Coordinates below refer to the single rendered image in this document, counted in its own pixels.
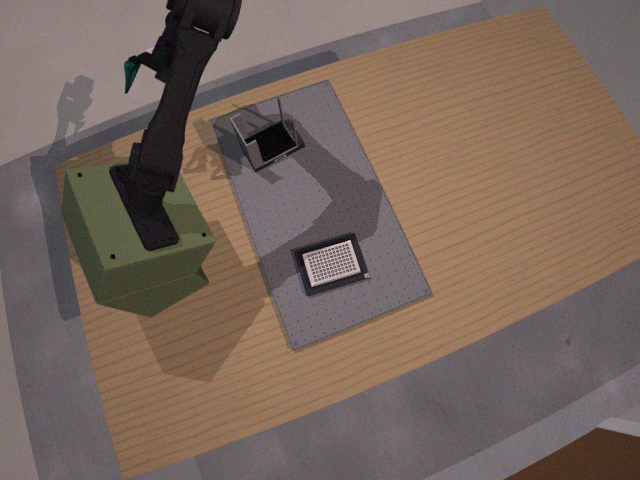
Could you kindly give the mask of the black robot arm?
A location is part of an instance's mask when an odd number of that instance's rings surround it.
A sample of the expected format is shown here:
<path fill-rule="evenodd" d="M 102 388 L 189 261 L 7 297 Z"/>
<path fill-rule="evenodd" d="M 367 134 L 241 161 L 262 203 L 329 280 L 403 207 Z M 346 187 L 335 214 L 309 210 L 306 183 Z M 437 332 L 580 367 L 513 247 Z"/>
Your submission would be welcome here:
<path fill-rule="evenodd" d="M 147 251 L 179 241 L 162 200 L 166 191 L 174 193 L 177 184 L 186 122 L 203 71 L 222 38 L 227 40 L 232 34 L 241 4 L 242 0 L 167 2 L 166 9 L 171 11 L 162 39 L 171 49 L 176 47 L 159 106 L 144 129 L 141 143 L 133 143 L 129 164 L 113 166 L 109 171 Z"/>

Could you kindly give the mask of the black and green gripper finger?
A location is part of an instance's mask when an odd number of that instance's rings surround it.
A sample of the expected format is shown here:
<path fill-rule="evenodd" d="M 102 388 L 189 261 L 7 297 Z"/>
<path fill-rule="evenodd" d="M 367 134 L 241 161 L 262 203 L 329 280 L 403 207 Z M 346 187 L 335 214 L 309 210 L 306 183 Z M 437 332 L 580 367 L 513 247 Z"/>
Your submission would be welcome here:
<path fill-rule="evenodd" d="M 128 91 L 129 91 L 129 89 L 130 89 L 130 87 L 131 87 L 131 85 L 132 85 L 132 83 L 133 83 L 133 81 L 135 79 L 135 76 L 136 76 L 140 66 L 141 66 L 141 63 L 136 65 L 136 64 L 134 64 L 134 63 L 132 63 L 132 62 L 130 62 L 128 60 L 125 61 L 125 63 L 124 63 L 125 79 L 126 79 L 125 94 L 128 93 Z"/>

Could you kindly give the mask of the white well plate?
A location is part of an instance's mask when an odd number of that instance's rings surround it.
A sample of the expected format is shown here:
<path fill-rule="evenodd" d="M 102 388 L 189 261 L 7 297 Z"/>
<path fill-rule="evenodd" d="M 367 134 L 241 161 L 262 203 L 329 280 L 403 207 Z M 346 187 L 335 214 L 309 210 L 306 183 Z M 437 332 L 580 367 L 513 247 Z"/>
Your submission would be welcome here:
<path fill-rule="evenodd" d="M 351 240 L 302 254 L 302 257 L 311 287 L 361 273 Z"/>

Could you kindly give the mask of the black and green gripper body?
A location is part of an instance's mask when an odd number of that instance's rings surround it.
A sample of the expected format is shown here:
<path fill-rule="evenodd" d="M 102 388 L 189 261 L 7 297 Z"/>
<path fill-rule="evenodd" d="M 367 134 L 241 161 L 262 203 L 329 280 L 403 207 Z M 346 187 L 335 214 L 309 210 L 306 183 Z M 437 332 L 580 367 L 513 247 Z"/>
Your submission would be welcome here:
<path fill-rule="evenodd" d="M 138 57 L 136 55 L 129 57 L 128 61 L 136 65 L 139 63 L 143 65 L 145 64 L 145 66 L 149 67 L 150 69 L 157 71 L 155 75 L 156 79 L 162 81 L 163 83 L 166 83 L 176 47 L 173 45 L 173 48 L 171 49 L 170 47 L 168 47 L 168 44 L 169 42 L 163 40 L 161 36 L 157 47 L 152 55 L 152 58 L 150 58 L 150 53 L 144 52 L 139 54 Z"/>

